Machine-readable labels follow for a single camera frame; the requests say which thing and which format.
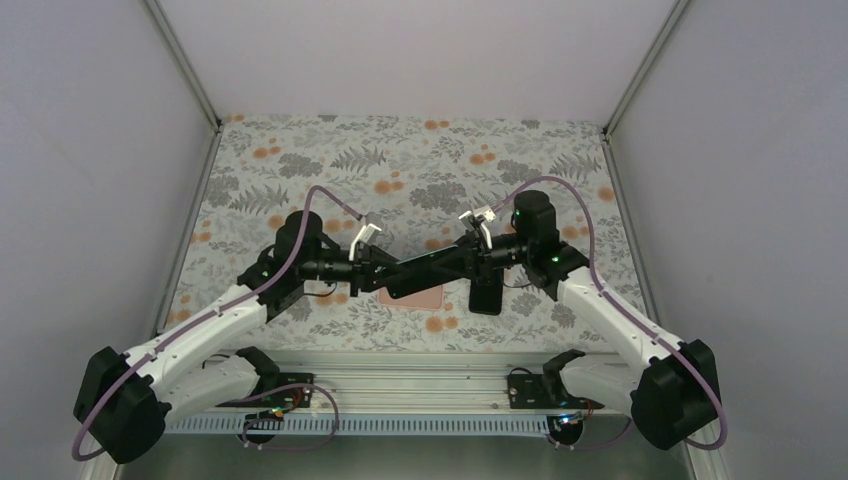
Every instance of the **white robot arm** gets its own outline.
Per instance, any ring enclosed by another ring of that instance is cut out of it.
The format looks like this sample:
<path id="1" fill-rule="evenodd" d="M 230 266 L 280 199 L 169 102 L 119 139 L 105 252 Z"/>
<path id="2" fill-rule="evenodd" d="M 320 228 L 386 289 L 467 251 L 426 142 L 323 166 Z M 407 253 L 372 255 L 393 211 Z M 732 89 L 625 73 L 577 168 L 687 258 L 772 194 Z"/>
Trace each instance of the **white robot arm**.
<path id="1" fill-rule="evenodd" d="M 716 412 L 702 387 L 658 342 L 678 347 L 718 395 L 715 358 L 703 342 L 687 344 L 650 321 L 612 289 L 606 289 L 603 279 L 601 286 L 652 335 L 604 298 L 588 267 L 577 268 L 560 282 L 558 297 L 612 345 L 623 363 L 570 355 L 560 364 L 547 366 L 549 377 L 554 373 L 550 370 L 555 371 L 566 395 L 592 399 L 627 415 L 654 446 L 671 448 L 715 419 Z"/>
<path id="2" fill-rule="evenodd" d="M 519 193 L 514 207 L 516 233 L 492 236 L 485 223 L 494 212 L 475 209 L 462 215 L 467 231 L 452 245 L 406 260 L 373 244 L 381 229 L 372 221 L 366 219 L 349 250 L 343 250 L 323 233 L 318 215 L 292 213 L 276 242 L 206 309 L 123 354 L 107 347 L 91 357 L 74 407 L 74 416 L 84 425 L 81 432 L 87 429 L 116 462 L 126 463 L 147 451 L 167 425 L 277 387 L 279 369 L 254 347 L 213 367 L 197 366 L 300 299 L 306 280 L 346 282 L 351 296 L 385 287 L 398 298 L 467 278 L 469 310 L 497 314 L 503 271 L 514 265 L 521 265 L 552 300 L 563 301 L 591 323 L 625 362 L 601 364 L 574 351 L 560 355 L 544 368 L 554 393 L 592 399 L 629 415 L 652 444 L 664 449 L 714 419 L 716 411 L 675 358 L 677 352 L 669 355 L 657 341 L 679 346 L 680 355 L 718 393 L 709 348 L 699 341 L 682 342 L 612 290 L 600 292 L 588 259 L 560 241 L 555 210 L 545 194 Z M 625 305 L 651 334 L 603 295 Z"/>

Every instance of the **floral tablecloth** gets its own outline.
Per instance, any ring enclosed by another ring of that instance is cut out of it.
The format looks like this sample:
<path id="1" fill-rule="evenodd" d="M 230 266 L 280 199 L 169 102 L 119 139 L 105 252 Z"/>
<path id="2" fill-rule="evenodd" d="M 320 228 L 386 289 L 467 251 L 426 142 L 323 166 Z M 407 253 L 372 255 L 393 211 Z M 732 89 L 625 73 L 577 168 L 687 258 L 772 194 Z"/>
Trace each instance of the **floral tablecloth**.
<path id="1" fill-rule="evenodd" d="M 387 227 L 378 244 L 403 258 L 461 234 L 457 215 L 495 205 L 522 182 L 559 175 L 585 197 L 596 223 L 601 273 L 643 309 L 597 126 L 536 120 L 235 115 L 227 119 L 168 327 L 221 295 L 285 217 L 320 184 Z M 588 253 L 580 207 L 562 187 L 540 184 L 557 208 L 562 236 Z M 314 210 L 344 247 L 358 224 L 316 196 Z M 509 229 L 508 217 L 494 234 Z M 507 283 L 521 285 L 520 268 Z M 308 285 L 316 293 L 321 284 Z M 582 319 L 530 287 L 506 289 L 497 317 L 468 312 L 468 282 L 445 286 L 439 311 L 387 307 L 376 294 L 350 298 L 347 285 L 325 298 L 304 297 L 234 347 L 267 350 L 560 352 L 611 351 Z"/>

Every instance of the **metal frame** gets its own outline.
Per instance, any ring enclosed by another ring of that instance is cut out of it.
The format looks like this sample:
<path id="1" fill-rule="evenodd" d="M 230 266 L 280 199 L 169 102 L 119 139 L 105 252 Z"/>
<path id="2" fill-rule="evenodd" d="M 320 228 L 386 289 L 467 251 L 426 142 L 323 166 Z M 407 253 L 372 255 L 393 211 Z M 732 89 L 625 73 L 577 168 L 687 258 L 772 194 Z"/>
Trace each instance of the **metal frame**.
<path id="1" fill-rule="evenodd" d="M 141 0 L 140 3 L 150 16 L 150 19 L 156 28 L 156 32 L 159 33 L 159 36 L 165 43 L 168 53 L 171 54 L 171 58 L 174 60 L 177 69 L 180 71 L 180 74 L 183 76 L 186 83 L 188 83 L 191 94 L 194 96 L 197 106 L 206 117 L 206 121 L 209 122 L 213 131 L 220 131 L 221 117 L 215 112 L 215 108 L 212 106 L 209 96 L 206 95 L 206 91 L 203 89 L 203 84 L 200 83 L 200 80 L 197 78 L 197 74 L 191 67 L 191 63 L 189 63 L 188 57 L 180 46 L 180 42 L 177 40 L 177 35 L 171 27 L 171 23 L 168 21 L 167 15 L 165 15 L 165 10 L 163 10 L 162 5 L 159 4 L 159 0 Z"/>
<path id="2" fill-rule="evenodd" d="M 180 280 L 180 270 L 182 269 L 185 257 L 188 254 L 188 246 L 191 241 L 191 234 L 194 231 L 194 224 L 197 222 L 197 216 L 200 214 L 200 205 L 203 201 L 203 196 L 206 194 L 206 185 L 209 183 L 209 176 L 212 174 L 212 166 L 215 164 L 215 156 L 218 154 L 218 147 L 221 145 L 221 132 L 217 132 L 212 138 L 212 143 L 209 145 L 209 150 L 206 152 L 206 158 L 203 161 L 203 169 L 200 173 L 200 179 L 194 188 L 194 196 L 191 200 L 188 218 L 183 225 L 183 232 L 180 236 L 180 245 L 177 249 L 177 254 L 171 263 L 171 270 L 168 273 L 168 280 L 162 290 L 162 300 L 156 310 L 156 316 L 153 323 L 153 331 L 151 338 L 161 333 L 165 327 L 165 322 L 168 320 L 168 311 L 171 308 L 171 303 L 174 301 L 174 295 L 177 291 L 177 282 Z"/>
<path id="3" fill-rule="evenodd" d="M 636 269 L 636 278 L 639 281 L 639 288 L 642 290 L 642 301 L 645 302 L 645 313 L 648 318 L 653 320 L 658 325 L 662 325 L 659 313 L 657 311 L 657 303 L 654 297 L 651 283 L 648 281 L 648 274 L 645 269 L 645 261 L 642 257 L 642 251 L 639 248 L 639 241 L 636 238 L 636 230 L 633 227 L 633 217 L 630 214 L 630 207 L 627 204 L 627 199 L 624 195 L 624 189 L 621 186 L 621 176 L 618 172 L 618 167 L 615 164 L 615 157 L 612 154 L 612 145 L 608 141 L 608 137 L 602 139 L 604 157 L 609 169 L 610 180 L 612 181 L 613 189 L 615 189 L 615 200 L 618 203 L 618 209 L 621 212 L 621 223 L 624 225 L 624 234 L 627 237 L 627 244 L 630 248 L 630 255 L 633 257 L 633 267 Z"/>
<path id="4" fill-rule="evenodd" d="M 618 128 L 618 125 L 621 123 L 621 119 L 624 117 L 624 114 L 633 102 L 636 92 L 639 91 L 639 88 L 642 86 L 642 83 L 645 81 L 648 73 L 650 73 L 651 69 L 653 69 L 659 54 L 662 53 L 663 49 L 665 49 L 665 46 L 671 39 L 671 35 L 674 33 L 677 25 L 680 24 L 680 19 L 692 1 L 693 0 L 677 0 L 674 6 L 671 7 L 671 12 L 669 12 L 665 23 L 663 23 L 663 26 L 660 28 L 657 37 L 654 39 L 654 43 L 651 44 L 651 48 L 648 49 L 648 53 L 645 54 L 645 58 L 642 59 L 642 63 L 639 64 L 639 68 L 636 69 L 636 73 L 630 80 L 630 84 L 627 85 L 624 95 L 621 96 L 621 99 L 618 101 L 618 105 L 616 105 L 609 122 L 607 122 L 607 125 L 604 128 L 607 140 L 609 140 L 609 136 L 612 135 Z"/>

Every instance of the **purple cable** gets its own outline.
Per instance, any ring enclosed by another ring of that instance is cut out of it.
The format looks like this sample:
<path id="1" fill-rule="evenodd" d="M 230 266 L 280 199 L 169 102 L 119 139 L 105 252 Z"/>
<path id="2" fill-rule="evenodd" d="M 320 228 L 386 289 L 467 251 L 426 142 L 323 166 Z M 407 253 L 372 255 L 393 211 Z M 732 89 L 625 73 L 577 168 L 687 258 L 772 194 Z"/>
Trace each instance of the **purple cable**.
<path id="1" fill-rule="evenodd" d="M 220 312 L 223 313 L 224 311 L 229 310 L 229 309 L 235 307 L 236 305 L 259 295 L 260 293 L 264 292 L 265 290 L 268 290 L 269 288 L 271 288 L 272 285 L 274 285 L 274 283 L 277 282 L 277 280 L 279 280 L 286 273 L 286 271 L 289 269 L 289 267 L 291 267 L 291 265 L 294 263 L 295 258 L 297 257 L 297 253 L 300 250 L 300 246 L 303 244 L 303 237 L 306 234 L 306 223 L 309 220 L 309 208 L 312 205 L 312 197 L 315 195 L 315 192 L 322 192 L 323 194 L 327 195 L 330 198 L 330 200 L 337 203 L 345 211 L 347 211 L 348 213 L 353 215 L 354 218 L 356 218 L 357 220 L 362 218 L 362 214 L 360 214 L 359 212 L 354 210 L 350 205 L 341 201 L 337 196 L 333 195 L 326 188 L 324 188 L 320 185 L 313 186 L 312 188 L 309 189 L 309 192 L 307 192 L 307 194 L 306 194 L 306 200 L 305 200 L 304 205 L 303 205 L 303 216 L 300 220 L 300 228 L 297 231 L 297 238 L 295 238 L 294 246 L 292 247 L 292 251 L 289 253 L 289 256 L 286 259 L 286 261 L 283 263 L 283 266 L 280 268 L 280 270 L 277 271 L 277 273 L 274 274 L 274 276 L 269 278 L 267 282 L 260 285 L 256 290 L 252 290 L 249 293 L 246 293 L 246 294 L 244 294 L 244 295 L 242 295 L 242 296 L 240 296 L 240 297 L 238 297 L 234 300 L 231 300 L 231 301 L 221 305 Z M 217 315 L 217 313 L 215 312 L 215 310 L 210 310 L 210 311 L 206 312 L 205 314 L 203 314 L 203 315 L 197 317 L 196 319 L 192 320 L 191 322 L 187 323 L 186 325 L 179 327 L 179 329 L 176 332 L 174 332 L 173 335 L 170 335 L 168 338 L 166 338 L 165 340 L 160 342 L 153 349 L 154 352 L 156 352 L 157 354 L 161 353 L 162 351 L 165 350 L 165 348 L 168 347 L 168 345 L 174 343 L 174 341 L 176 341 L 178 338 L 180 338 L 181 336 L 188 333 L 191 329 L 193 329 L 194 327 L 200 325 L 201 323 L 209 320 L 210 318 L 215 317 L 216 315 Z M 153 356 L 150 355 L 150 354 L 147 354 L 147 355 L 144 355 L 143 357 L 141 357 L 141 359 L 139 359 L 138 362 L 136 362 L 132 367 L 130 367 L 129 370 L 127 370 L 123 375 L 121 375 L 121 377 L 118 378 L 118 380 L 115 381 L 115 383 L 113 383 L 112 386 L 110 386 L 106 390 L 106 392 L 103 393 L 103 396 L 100 397 L 100 400 L 98 400 L 97 403 L 94 404 L 94 407 L 91 409 L 91 412 L 89 412 L 88 416 L 85 418 L 85 421 L 83 421 L 82 425 L 80 426 L 80 429 L 77 432 L 77 435 L 74 437 L 74 443 L 73 443 L 73 446 L 71 447 L 71 457 L 73 457 L 74 460 L 79 461 L 79 462 L 84 462 L 86 460 L 91 460 L 92 458 L 103 453 L 102 448 L 98 449 L 94 452 L 91 452 L 91 453 L 86 453 L 86 454 L 80 453 L 80 447 L 82 446 L 82 441 L 85 438 L 85 434 L 88 433 L 88 429 L 91 428 L 91 424 L 94 423 L 94 419 L 97 418 L 97 415 L 100 414 L 100 411 L 103 410 L 103 407 L 106 405 L 106 403 L 112 398 L 113 395 L 115 395 L 115 392 L 117 392 L 118 389 L 121 388 L 124 385 L 124 383 L 126 383 L 127 379 L 129 379 L 135 372 L 137 372 L 141 367 L 143 367 L 147 362 L 149 362 L 152 359 L 153 359 Z"/>
<path id="2" fill-rule="evenodd" d="M 262 392 L 262 393 L 259 393 L 259 394 L 256 394 L 256 395 L 253 395 L 253 396 L 250 396 L 250 397 L 247 397 L 247 398 L 242 398 L 241 400 L 232 400 L 230 403 L 252 402 L 254 400 L 259 400 L 261 398 L 267 397 L 268 395 L 273 395 L 273 394 L 279 393 L 279 392 L 285 392 L 286 390 L 294 390 L 294 389 L 297 389 L 297 388 L 311 388 L 313 390 L 321 392 L 321 394 L 324 395 L 325 397 L 327 397 L 327 400 L 329 400 L 330 404 L 333 406 L 333 426 L 330 430 L 330 433 L 327 434 L 326 437 L 324 437 L 324 440 L 321 440 L 320 442 L 316 443 L 315 445 L 310 445 L 308 447 L 274 447 L 274 446 L 265 446 L 265 445 L 253 443 L 253 442 L 251 442 L 250 440 L 247 439 L 247 431 L 250 430 L 250 427 L 256 425 L 257 423 L 265 422 L 267 420 L 276 420 L 276 419 L 268 419 L 268 418 L 257 418 L 255 420 L 251 420 L 250 422 L 246 423 L 244 425 L 244 428 L 241 431 L 241 439 L 242 439 L 242 441 L 244 442 L 245 445 L 253 445 L 256 448 L 258 448 L 259 450 L 277 450 L 277 451 L 281 451 L 281 452 L 309 452 L 309 451 L 312 451 L 312 450 L 317 450 L 317 449 L 323 447 L 324 445 L 330 443 L 330 441 L 333 440 L 333 438 L 336 436 L 336 432 L 338 432 L 338 430 L 339 430 L 339 406 L 336 404 L 336 400 L 333 398 L 333 396 L 330 395 L 330 392 L 328 392 L 327 390 L 324 390 L 323 388 L 321 388 L 317 385 L 312 385 L 312 384 L 309 384 L 309 383 L 290 383 L 290 384 L 284 385 L 282 387 L 273 388 L 271 390 L 268 390 L 267 392 Z"/>
<path id="3" fill-rule="evenodd" d="M 558 183 L 568 189 L 568 191 L 571 192 L 572 195 L 574 195 L 574 198 L 577 200 L 577 203 L 580 204 L 580 208 L 583 209 L 583 215 L 586 217 L 586 225 L 589 227 L 589 272 L 592 275 L 592 281 L 595 282 L 595 287 L 598 289 L 598 291 L 601 292 L 603 297 L 607 299 L 607 301 L 613 307 L 615 307 L 616 310 L 621 312 L 621 314 L 624 315 L 625 318 L 630 320 L 633 325 L 636 325 L 636 327 L 639 328 L 639 330 L 644 332 L 646 335 L 648 335 L 651 340 L 657 342 L 659 345 L 662 345 L 663 348 L 668 350 L 668 352 L 673 355 L 674 358 L 677 359 L 677 361 L 679 361 L 683 365 L 683 367 L 695 378 L 695 381 L 698 382 L 698 385 L 701 386 L 701 388 L 704 390 L 704 393 L 706 393 L 707 397 L 710 399 L 710 402 L 712 402 L 713 408 L 715 408 L 716 414 L 718 415 L 718 421 L 720 425 L 720 432 L 716 441 L 709 445 L 705 445 L 703 443 L 699 443 L 688 438 L 684 441 L 687 444 L 695 448 L 699 448 L 701 450 L 717 450 L 721 448 L 722 445 L 724 445 L 724 443 L 727 441 L 727 416 L 724 413 L 724 408 L 722 408 L 721 406 L 721 401 L 719 401 L 718 396 L 715 394 L 712 387 L 710 387 L 710 385 L 704 379 L 703 375 L 701 375 L 701 373 L 698 372 L 698 370 L 689 362 L 689 360 L 687 360 L 686 357 L 684 357 L 680 352 L 678 352 L 676 348 L 674 348 L 662 338 L 659 338 L 659 333 L 654 332 L 653 330 L 648 328 L 647 325 L 639 321 L 639 319 L 636 318 L 636 316 L 634 316 L 632 313 L 630 313 L 630 311 L 628 311 L 627 308 L 624 307 L 624 305 L 619 303 L 615 298 L 612 297 L 612 295 L 609 294 L 609 292 L 606 292 L 604 290 L 603 285 L 601 284 L 600 276 L 598 275 L 598 271 L 595 266 L 595 226 L 592 223 L 592 216 L 589 214 L 589 207 L 586 206 L 586 202 L 583 201 L 583 197 L 580 196 L 580 193 L 577 191 L 577 189 L 574 188 L 573 185 L 559 177 L 553 177 L 548 175 L 541 176 L 538 178 L 534 178 L 533 180 L 530 180 L 524 185 L 521 185 L 520 187 L 515 189 L 514 192 L 507 195 L 507 197 L 494 208 L 494 211 L 497 212 L 498 210 L 504 208 L 506 205 L 509 204 L 509 202 L 512 201 L 513 198 L 515 198 L 516 195 L 521 193 L 530 185 L 546 181 Z"/>
<path id="4" fill-rule="evenodd" d="M 604 448 L 616 446 L 619 442 L 624 440 L 624 437 L 626 437 L 631 430 L 633 430 L 633 420 L 630 420 L 628 418 L 627 425 L 625 425 L 624 430 L 622 430 L 621 433 L 619 433 L 612 440 L 607 440 L 606 442 L 599 443 L 597 445 L 566 445 L 566 447 L 568 447 L 569 452 L 593 452 L 595 450 L 603 450 Z M 554 444 L 554 449 L 559 449 L 559 446 L 561 444 L 554 440 L 554 437 L 552 437 L 550 434 L 545 434 L 545 437 L 548 439 L 549 442 Z"/>

